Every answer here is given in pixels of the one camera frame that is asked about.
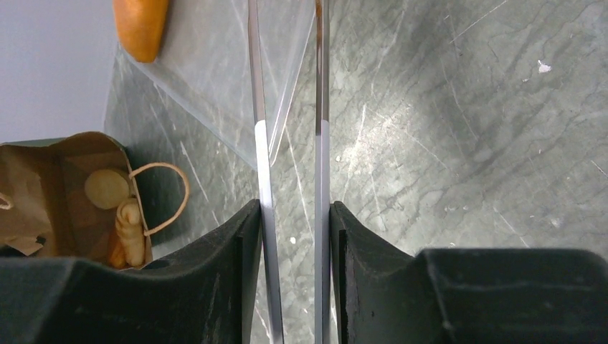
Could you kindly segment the brown fake bread loaf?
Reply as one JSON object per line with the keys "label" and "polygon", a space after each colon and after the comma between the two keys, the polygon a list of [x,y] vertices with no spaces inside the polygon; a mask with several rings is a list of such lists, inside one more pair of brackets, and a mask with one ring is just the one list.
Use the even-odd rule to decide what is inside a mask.
{"label": "brown fake bread loaf", "polygon": [[161,46],[169,0],[113,0],[118,41],[137,62],[155,61]]}

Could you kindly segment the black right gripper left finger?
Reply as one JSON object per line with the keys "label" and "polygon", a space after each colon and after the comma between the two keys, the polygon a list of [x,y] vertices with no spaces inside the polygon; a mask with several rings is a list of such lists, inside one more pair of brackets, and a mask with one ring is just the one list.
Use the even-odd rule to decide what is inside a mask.
{"label": "black right gripper left finger", "polygon": [[141,269],[77,258],[1,259],[3,343],[248,343],[261,209]]}

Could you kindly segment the metal tongs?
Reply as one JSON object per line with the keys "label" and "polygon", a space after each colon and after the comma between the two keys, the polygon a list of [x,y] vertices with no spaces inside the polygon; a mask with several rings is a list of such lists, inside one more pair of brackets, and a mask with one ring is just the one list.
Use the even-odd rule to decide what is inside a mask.
{"label": "metal tongs", "polygon": [[[248,42],[252,79],[257,176],[262,211],[262,241],[265,260],[267,303],[272,343],[283,343],[282,303],[275,211],[270,177],[265,93],[257,2],[248,1]],[[330,341],[331,236],[330,212],[330,125],[329,125],[329,1],[315,3],[316,17],[316,115],[315,115],[315,231],[314,231],[314,339]]]}

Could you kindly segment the striped fake croissant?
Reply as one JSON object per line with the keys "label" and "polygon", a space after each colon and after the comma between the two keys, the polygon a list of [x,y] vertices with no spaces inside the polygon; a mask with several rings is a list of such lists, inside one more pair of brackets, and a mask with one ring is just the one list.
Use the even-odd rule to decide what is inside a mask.
{"label": "striped fake croissant", "polygon": [[115,229],[108,237],[108,264],[116,269],[139,267],[145,262],[146,244],[138,202],[124,200],[117,208]]}

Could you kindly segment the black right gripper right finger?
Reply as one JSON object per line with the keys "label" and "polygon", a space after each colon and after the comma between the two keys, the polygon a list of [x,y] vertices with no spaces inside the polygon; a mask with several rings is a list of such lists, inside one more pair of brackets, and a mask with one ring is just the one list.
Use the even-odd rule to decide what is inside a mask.
{"label": "black right gripper right finger", "polygon": [[580,249],[410,256],[330,208],[341,343],[605,343],[607,262]]}

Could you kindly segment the green paper bag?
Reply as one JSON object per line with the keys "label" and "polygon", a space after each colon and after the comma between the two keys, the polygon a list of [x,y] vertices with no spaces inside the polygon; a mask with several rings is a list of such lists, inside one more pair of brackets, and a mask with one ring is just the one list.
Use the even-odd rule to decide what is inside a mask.
{"label": "green paper bag", "polygon": [[108,264],[108,237],[115,229],[117,207],[102,210],[85,195],[85,181],[94,171],[125,171],[142,217],[146,251],[141,268],[152,261],[151,237],[171,224],[149,227],[136,181],[140,173],[158,168],[148,163],[133,168],[125,148],[110,136],[86,132],[50,142],[1,145],[1,251],[20,257],[82,257]]}

